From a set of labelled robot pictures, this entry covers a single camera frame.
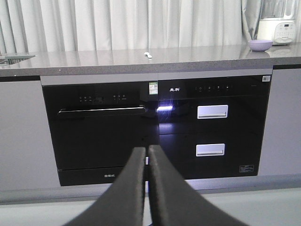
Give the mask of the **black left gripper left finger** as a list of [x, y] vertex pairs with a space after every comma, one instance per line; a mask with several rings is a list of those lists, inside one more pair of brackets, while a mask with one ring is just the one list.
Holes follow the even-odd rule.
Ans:
[[113, 184], [66, 226], [141, 226], [146, 148], [135, 147]]

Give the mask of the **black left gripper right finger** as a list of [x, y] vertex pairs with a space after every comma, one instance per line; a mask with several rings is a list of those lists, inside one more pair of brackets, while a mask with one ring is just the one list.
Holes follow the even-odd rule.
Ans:
[[149, 200], [155, 226], [244, 226], [195, 191], [159, 145], [150, 145]]

